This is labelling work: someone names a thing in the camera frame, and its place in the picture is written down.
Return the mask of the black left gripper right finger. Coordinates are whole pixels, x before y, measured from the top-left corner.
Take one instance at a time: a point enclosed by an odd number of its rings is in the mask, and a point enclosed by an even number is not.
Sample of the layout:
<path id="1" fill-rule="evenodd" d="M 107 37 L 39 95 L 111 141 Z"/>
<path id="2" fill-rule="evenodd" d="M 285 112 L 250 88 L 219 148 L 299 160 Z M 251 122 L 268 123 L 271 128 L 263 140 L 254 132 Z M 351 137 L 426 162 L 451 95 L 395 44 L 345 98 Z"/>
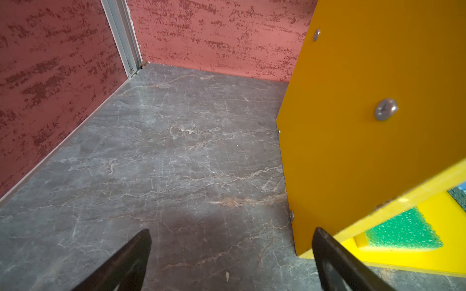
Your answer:
<path id="1" fill-rule="evenodd" d="M 313 234 L 312 251 L 324 291 L 393 290 L 321 227 Z"/>

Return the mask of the blue cellulose sponge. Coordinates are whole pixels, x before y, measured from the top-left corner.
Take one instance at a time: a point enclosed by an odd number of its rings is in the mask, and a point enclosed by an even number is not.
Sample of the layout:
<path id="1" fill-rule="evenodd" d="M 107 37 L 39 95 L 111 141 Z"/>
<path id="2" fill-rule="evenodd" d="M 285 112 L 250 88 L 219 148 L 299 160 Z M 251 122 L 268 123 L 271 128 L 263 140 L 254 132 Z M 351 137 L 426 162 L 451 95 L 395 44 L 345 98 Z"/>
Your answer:
<path id="1" fill-rule="evenodd" d="M 448 190 L 448 193 L 461 206 L 463 211 L 466 212 L 466 183 Z"/>

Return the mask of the green scourer yellow sponge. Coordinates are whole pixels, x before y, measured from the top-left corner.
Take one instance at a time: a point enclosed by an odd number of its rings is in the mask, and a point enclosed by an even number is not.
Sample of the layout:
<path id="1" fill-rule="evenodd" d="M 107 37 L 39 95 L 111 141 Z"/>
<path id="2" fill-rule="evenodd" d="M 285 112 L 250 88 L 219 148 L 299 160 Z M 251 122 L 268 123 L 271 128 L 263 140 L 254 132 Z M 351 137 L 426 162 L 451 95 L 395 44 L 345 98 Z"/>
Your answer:
<path id="1" fill-rule="evenodd" d="M 430 252 L 444 245 L 418 207 L 355 236 L 354 242 L 367 252 Z"/>

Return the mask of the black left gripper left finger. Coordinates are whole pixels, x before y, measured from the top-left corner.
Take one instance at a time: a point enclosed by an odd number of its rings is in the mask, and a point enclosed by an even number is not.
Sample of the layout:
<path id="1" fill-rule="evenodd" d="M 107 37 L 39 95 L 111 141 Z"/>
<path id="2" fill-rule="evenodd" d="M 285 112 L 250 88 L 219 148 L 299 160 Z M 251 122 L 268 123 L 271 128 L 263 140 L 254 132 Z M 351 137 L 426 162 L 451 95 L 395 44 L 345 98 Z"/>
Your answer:
<path id="1" fill-rule="evenodd" d="M 73 290 L 140 291 L 151 246 L 149 229 L 141 230 Z"/>

